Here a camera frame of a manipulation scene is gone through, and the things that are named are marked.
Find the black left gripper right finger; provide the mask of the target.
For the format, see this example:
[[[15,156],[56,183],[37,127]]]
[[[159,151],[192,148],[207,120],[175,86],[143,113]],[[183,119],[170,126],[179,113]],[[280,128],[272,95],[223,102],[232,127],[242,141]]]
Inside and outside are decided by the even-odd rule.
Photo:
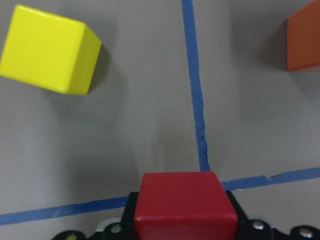
[[[230,190],[226,190],[225,193],[238,217],[238,230],[244,230],[249,221],[248,216],[246,215],[245,211],[243,210],[233,193]]]

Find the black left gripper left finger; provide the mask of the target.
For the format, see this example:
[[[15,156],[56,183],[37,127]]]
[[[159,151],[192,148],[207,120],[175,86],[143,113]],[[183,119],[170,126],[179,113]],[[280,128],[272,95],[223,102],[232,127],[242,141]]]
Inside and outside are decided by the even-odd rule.
[[[128,232],[135,232],[134,219],[139,192],[130,192],[120,220],[121,226]]]

